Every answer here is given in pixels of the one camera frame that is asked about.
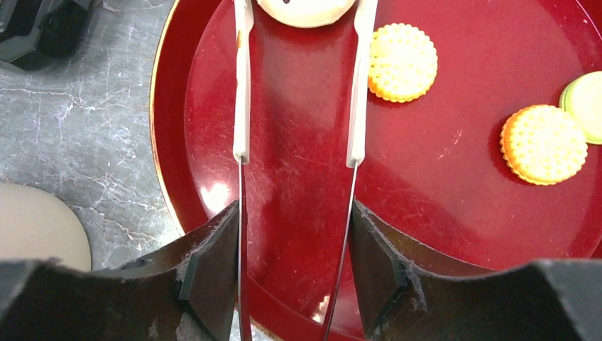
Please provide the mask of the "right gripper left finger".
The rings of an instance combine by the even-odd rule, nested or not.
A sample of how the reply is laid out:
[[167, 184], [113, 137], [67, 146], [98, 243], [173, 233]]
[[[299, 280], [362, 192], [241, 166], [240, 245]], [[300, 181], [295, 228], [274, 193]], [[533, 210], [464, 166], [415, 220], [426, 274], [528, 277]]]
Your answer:
[[117, 269], [1, 263], [2, 340], [228, 340], [239, 204]]

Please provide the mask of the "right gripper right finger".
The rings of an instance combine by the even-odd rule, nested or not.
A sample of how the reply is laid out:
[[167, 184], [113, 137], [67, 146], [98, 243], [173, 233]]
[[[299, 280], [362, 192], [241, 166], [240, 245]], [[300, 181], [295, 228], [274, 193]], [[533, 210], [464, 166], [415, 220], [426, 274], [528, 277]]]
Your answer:
[[600, 340], [601, 261], [492, 271], [399, 232], [363, 203], [349, 250], [368, 340]]

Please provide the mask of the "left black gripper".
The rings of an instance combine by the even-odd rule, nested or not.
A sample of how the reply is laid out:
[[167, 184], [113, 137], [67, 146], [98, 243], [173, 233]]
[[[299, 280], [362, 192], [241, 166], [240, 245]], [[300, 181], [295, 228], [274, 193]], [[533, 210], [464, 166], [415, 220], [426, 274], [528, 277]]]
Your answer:
[[91, 12], [91, 0], [2, 1], [1, 68], [33, 72], [69, 58]]

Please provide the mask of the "pink beige mug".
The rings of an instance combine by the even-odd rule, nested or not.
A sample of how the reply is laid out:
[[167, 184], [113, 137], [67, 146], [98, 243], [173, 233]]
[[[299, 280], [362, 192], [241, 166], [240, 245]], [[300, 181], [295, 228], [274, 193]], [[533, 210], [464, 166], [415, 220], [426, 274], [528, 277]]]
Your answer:
[[1, 184], [1, 260], [44, 259], [92, 269], [87, 234], [76, 214], [54, 195], [27, 185]]

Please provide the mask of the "orange macaron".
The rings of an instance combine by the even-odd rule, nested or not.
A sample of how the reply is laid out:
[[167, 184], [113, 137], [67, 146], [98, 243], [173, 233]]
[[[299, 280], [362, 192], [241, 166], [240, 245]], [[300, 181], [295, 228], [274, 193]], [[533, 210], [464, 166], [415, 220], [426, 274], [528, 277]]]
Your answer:
[[406, 23], [390, 23], [373, 32], [368, 89], [392, 103], [425, 95], [438, 73], [437, 49], [430, 37]]
[[559, 107], [532, 105], [511, 114], [499, 135], [509, 169], [533, 185], [555, 185], [584, 166], [588, 144], [581, 127]]

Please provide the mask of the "white sprinkled donut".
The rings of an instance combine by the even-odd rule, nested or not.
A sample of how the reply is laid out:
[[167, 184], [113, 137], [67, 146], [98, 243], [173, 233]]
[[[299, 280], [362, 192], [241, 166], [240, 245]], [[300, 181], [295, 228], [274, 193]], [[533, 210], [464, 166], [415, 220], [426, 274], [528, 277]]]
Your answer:
[[258, 0], [257, 4], [276, 21], [295, 28], [318, 28], [338, 21], [354, 0]]

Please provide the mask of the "green macaron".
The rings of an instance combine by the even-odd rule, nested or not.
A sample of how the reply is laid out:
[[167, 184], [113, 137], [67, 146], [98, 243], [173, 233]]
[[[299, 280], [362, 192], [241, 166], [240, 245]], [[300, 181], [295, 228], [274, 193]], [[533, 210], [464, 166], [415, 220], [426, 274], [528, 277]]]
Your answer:
[[581, 126], [590, 144], [601, 145], [601, 71], [586, 73], [562, 91], [559, 106]]

